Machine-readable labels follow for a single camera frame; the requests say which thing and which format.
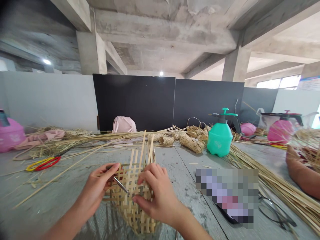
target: concrete pillar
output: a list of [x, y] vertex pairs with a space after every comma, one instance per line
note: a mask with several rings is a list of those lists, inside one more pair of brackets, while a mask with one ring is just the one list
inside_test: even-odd
[[54, 67], [53, 65], [44, 65], [44, 72], [45, 73], [54, 73]]
[[244, 82], [247, 75], [251, 50], [239, 46], [236, 50], [226, 56], [224, 63], [222, 81]]
[[77, 31], [81, 73], [84, 75], [107, 74], [105, 43], [96, 32], [93, 8], [90, 8], [90, 17], [92, 32]]
[[303, 67], [301, 78], [320, 76], [320, 62], [306, 64]]

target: wooden table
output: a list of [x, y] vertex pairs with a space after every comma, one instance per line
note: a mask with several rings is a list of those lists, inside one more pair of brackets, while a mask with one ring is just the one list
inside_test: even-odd
[[[282, 176], [285, 180], [295, 185], [288, 176], [285, 163], [285, 151], [268, 146], [237, 144], [237, 146], [265, 165], [267, 168]], [[83, 149], [72, 149], [70, 153], [81, 152]], [[36, 189], [30, 184], [21, 185], [38, 173], [19, 172], [5, 177], [0, 177], [0, 228], [10, 238], [20, 236], [32, 236], [35, 232], [43, 233], [53, 225], [74, 203], [81, 192], [89, 173], [98, 165], [107, 162], [130, 161], [130, 150], [105, 148], [92, 154], [87, 159], [70, 169], [54, 182], [41, 190], [20, 207], [12, 208], [29, 196]], [[156, 160], [161, 166], [166, 167], [177, 197], [185, 204], [200, 224], [208, 231], [213, 239], [218, 240], [255, 240], [255, 239], [294, 239], [293, 235], [281, 229], [278, 224], [267, 219], [258, 212], [255, 219], [254, 230], [247, 230], [240, 224], [230, 224], [220, 213], [217, 206], [206, 196], [203, 196], [195, 185], [196, 168], [210, 166], [213, 169], [233, 168], [225, 159], [213, 156], [206, 151], [202, 154], [194, 154], [191, 151], [177, 145], [175, 147], [156, 148]], [[0, 175], [24, 169], [27, 161], [10, 161], [16, 152], [0, 154]], [[55, 167], [49, 168], [42, 176], [42, 181], [49, 181], [60, 172], [80, 160], [84, 155], [72, 159], [60, 161]], [[301, 239], [319, 239], [314, 232], [302, 222], [286, 205], [277, 197], [272, 199], [297, 223], [294, 228]], [[175, 230], [162, 224], [155, 236], [147, 239], [174, 239]], [[101, 204], [98, 211], [89, 219], [75, 239], [139, 239], [136, 237], [118, 213], [109, 205]]]

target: window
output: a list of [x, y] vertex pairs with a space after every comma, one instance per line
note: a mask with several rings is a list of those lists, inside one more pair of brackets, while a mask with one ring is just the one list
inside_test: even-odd
[[296, 90], [299, 84], [301, 75], [295, 75], [291, 77], [272, 79], [269, 81], [259, 82], [257, 88], [282, 88], [286, 90]]

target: person's arm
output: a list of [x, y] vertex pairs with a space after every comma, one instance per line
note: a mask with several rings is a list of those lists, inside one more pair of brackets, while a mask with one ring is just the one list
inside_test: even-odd
[[292, 180], [307, 194], [320, 200], [320, 174], [303, 165], [298, 153], [288, 146], [286, 163]]
[[71, 240], [94, 215], [108, 188], [107, 181], [119, 169], [119, 163], [108, 163], [93, 171], [73, 206], [42, 237], [45, 240]]
[[190, 210], [177, 199], [165, 168], [149, 164], [140, 174], [138, 185], [144, 181], [152, 187], [153, 201], [139, 195], [134, 196], [133, 201], [151, 218], [175, 228], [185, 240], [212, 240]]

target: pink backpack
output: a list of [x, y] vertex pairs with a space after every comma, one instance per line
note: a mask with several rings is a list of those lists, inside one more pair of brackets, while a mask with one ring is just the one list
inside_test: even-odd
[[112, 133], [116, 132], [136, 132], [136, 124], [129, 117], [118, 116], [113, 121]]

